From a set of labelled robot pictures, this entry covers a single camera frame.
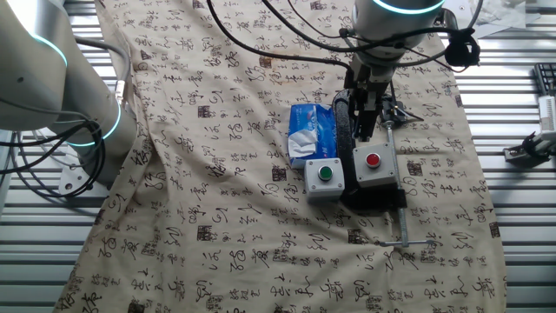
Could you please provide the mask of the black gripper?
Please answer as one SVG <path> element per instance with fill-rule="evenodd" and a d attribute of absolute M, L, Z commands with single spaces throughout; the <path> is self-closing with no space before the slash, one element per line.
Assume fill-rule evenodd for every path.
<path fill-rule="evenodd" d="M 347 71 L 344 87 L 356 98 L 354 138 L 368 142 L 373 135 L 377 119 L 377 105 L 381 104 L 394 68 L 377 64 L 365 64 L 354 58 Z"/>

